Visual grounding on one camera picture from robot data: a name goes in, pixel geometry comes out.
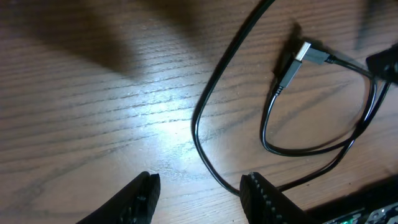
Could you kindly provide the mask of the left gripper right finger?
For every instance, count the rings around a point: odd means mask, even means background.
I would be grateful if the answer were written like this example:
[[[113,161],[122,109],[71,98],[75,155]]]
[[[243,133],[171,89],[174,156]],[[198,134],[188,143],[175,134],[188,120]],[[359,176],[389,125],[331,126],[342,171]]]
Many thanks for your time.
[[[317,222],[258,172],[251,172],[241,177],[239,198],[250,224]]]

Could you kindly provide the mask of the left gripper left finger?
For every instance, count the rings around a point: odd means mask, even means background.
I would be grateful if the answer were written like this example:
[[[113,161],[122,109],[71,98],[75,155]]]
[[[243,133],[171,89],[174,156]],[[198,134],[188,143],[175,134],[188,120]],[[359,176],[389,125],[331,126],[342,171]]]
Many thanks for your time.
[[[159,197],[159,174],[144,171],[78,224],[150,224]]]

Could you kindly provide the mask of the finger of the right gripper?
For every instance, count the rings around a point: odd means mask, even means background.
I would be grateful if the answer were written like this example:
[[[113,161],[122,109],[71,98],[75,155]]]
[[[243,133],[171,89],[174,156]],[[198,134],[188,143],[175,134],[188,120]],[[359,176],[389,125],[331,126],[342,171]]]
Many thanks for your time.
[[[397,44],[367,57],[366,64],[374,77],[397,85]]]

